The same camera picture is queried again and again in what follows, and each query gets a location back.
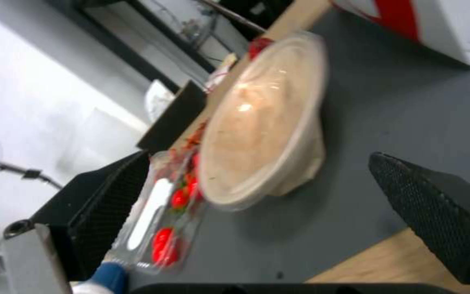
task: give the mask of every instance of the clear plastic lid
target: clear plastic lid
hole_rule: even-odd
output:
[[[297,33],[268,47],[235,82],[202,144],[201,186],[211,202],[257,197],[250,190],[280,168],[318,109],[322,55],[319,37]]]

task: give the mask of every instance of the white wall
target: white wall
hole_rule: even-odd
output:
[[[41,3],[0,0],[2,158],[43,169],[66,184],[80,172],[135,151],[147,125],[127,104],[114,100],[137,98],[144,85],[130,79],[125,74],[129,69],[111,53]],[[32,12],[20,16],[23,9]],[[28,38],[15,28],[26,28]],[[30,217],[55,192],[41,182],[0,173],[0,236],[6,225]]]
[[[149,80],[44,0],[0,0],[0,22],[139,119],[148,122],[142,101]]]

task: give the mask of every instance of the metal rod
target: metal rod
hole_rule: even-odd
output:
[[[215,9],[216,11],[222,13],[223,15],[227,16],[228,18],[231,18],[237,22],[240,22],[241,24],[247,26],[248,28],[252,28],[253,30],[256,30],[259,33],[265,33],[266,29],[263,28],[262,26],[259,26],[255,22],[251,22],[250,20],[242,17],[241,15],[238,15],[237,13],[230,11],[229,9],[225,8],[224,6],[217,4],[211,0],[197,0],[198,2],[201,2],[205,5],[208,5],[209,7]]]

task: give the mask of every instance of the red object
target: red object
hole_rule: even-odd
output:
[[[273,43],[272,39],[269,38],[256,38],[250,43],[250,60],[253,60],[259,53]]]
[[[175,246],[159,246],[151,252],[152,261],[158,266],[169,266],[179,259],[179,251]]]
[[[188,205],[189,200],[190,197],[188,196],[188,193],[185,193],[183,189],[179,189],[173,193],[171,206],[172,208],[181,209]]]
[[[171,227],[163,227],[155,234],[151,259],[158,266],[169,266],[179,259],[177,242],[174,245],[169,244],[172,238],[173,229]]]
[[[360,11],[350,1],[347,4],[372,22],[390,28],[413,41],[419,41],[418,24],[416,23],[415,11],[412,8],[412,0],[375,0],[380,17],[374,17]]]
[[[163,227],[153,237],[153,248],[164,247],[168,240],[171,240],[172,236],[173,229],[171,227]]]
[[[202,200],[202,193],[199,189],[196,177],[191,179],[191,181],[188,183],[188,192],[190,193],[190,196],[194,197],[195,200]]]
[[[195,153],[195,155],[192,158],[193,162],[193,167],[198,167],[199,166],[199,153]]]

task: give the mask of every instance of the cable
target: cable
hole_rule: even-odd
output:
[[[11,173],[22,175],[22,179],[40,179],[47,184],[51,184],[55,188],[61,190],[63,186],[52,180],[51,177],[43,175],[39,169],[23,169],[22,167],[0,162],[0,172],[8,171]]]

